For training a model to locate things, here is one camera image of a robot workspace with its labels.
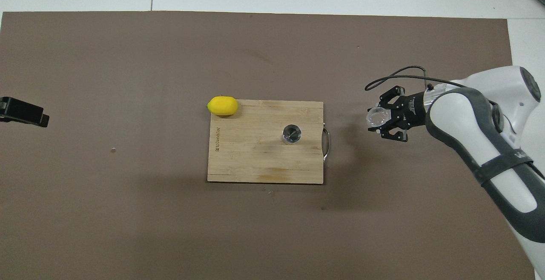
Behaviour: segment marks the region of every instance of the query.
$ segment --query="lemon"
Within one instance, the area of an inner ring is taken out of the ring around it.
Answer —
[[[238,109],[238,102],[230,96],[216,96],[208,102],[207,108],[215,115],[233,115]]]

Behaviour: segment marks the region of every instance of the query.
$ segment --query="metal handle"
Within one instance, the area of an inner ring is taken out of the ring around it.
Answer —
[[[327,159],[327,154],[329,153],[329,131],[325,128],[325,123],[324,123],[324,130],[322,131],[322,133],[324,132],[325,132],[325,135],[327,136],[327,151],[324,154],[324,162],[325,162],[325,159]]]

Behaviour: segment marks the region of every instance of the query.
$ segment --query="robot arm strap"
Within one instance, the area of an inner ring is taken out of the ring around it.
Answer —
[[[519,164],[533,162],[522,149],[512,149],[509,152],[489,160],[480,167],[473,169],[473,175],[480,185],[496,177],[500,173],[511,169]]]

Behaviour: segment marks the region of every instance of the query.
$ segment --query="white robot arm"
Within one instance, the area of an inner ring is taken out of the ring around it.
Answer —
[[[545,183],[520,137],[541,101],[526,69],[506,66],[402,96],[395,86],[369,109],[370,131],[407,141],[407,129],[426,125],[453,148],[508,220],[537,274],[545,278]],[[388,103],[400,95],[394,103]],[[400,128],[396,134],[389,131]]]

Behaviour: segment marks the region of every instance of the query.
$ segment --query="wooden cutting board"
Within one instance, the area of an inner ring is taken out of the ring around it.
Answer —
[[[234,115],[211,115],[208,181],[324,183],[323,102],[238,102]],[[283,140],[287,125],[300,128],[297,142]]]

